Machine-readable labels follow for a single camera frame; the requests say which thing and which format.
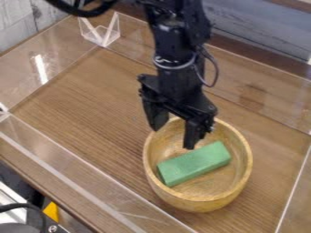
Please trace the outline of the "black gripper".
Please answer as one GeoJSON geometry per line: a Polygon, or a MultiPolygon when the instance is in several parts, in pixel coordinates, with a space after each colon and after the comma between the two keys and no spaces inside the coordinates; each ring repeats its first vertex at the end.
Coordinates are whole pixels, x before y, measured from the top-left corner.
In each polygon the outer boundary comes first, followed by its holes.
{"type": "Polygon", "coordinates": [[[216,106],[203,94],[206,61],[192,56],[188,64],[155,66],[156,75],[142,74],[140,97],[148,125],[158,131],[168,122],[170,114],[186,121],[183,147],[194,149],[211,132],[216,106]]]}

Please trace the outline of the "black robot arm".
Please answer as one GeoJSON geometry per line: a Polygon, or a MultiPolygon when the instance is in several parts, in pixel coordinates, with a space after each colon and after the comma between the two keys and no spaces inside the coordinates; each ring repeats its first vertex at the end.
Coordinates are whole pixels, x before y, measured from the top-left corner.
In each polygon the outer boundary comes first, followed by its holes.
{"type": "Polygon", "coordinates": [[[212,131],[218,107],[203,93],[214,86],[204,78],[215,58],[204,44],[211,23],[202,0],[140,0],[155,39],[156,74],[138,76],[140,97],[151,128],[159,130],[170,115],[184,120],[183,147],[192,149],[212,131]]]}

